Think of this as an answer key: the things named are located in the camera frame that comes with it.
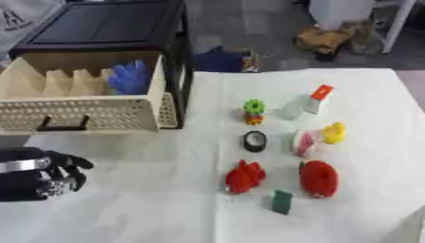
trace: yellow rubber duck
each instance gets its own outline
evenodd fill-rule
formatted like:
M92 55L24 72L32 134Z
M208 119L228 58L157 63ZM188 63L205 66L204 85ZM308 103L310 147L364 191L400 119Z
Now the yellow rubber duck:
M335 144L345 139L345 125L335 122L322 130L323 141L327 144Z

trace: drawer handle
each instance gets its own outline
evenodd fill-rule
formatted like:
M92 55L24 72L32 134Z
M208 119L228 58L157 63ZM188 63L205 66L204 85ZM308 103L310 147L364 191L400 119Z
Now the drawer handle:
M58 131L85 131L87 130L87 123L90 117L84 115L82 121L79 125L54 125L48 126L52 118L50 116L45 116L42 124L37 127L38 132L58 132Z

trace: drawer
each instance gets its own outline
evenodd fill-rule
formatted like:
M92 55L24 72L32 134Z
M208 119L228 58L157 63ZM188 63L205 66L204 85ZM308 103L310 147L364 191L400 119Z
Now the drawer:
M106 82L110 68L137 59L153 73L148 92L112 95ZM114 134L173 128L176 108L165 85L157 51L28 53L0 75L0 133Z

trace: robotic hand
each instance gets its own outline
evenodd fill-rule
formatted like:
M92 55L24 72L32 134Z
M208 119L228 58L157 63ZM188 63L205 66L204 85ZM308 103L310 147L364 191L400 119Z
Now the robotic hand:
M0 149L0 201L46 200L77 192L92 169L87 159L38 148Z

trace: blue glove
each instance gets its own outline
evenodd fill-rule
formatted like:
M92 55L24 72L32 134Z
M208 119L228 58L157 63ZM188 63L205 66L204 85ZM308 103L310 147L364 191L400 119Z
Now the blue glove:
M151 82L149 70L141 60L126 66L115 65L109 77L109 85L119 95L145 95Z

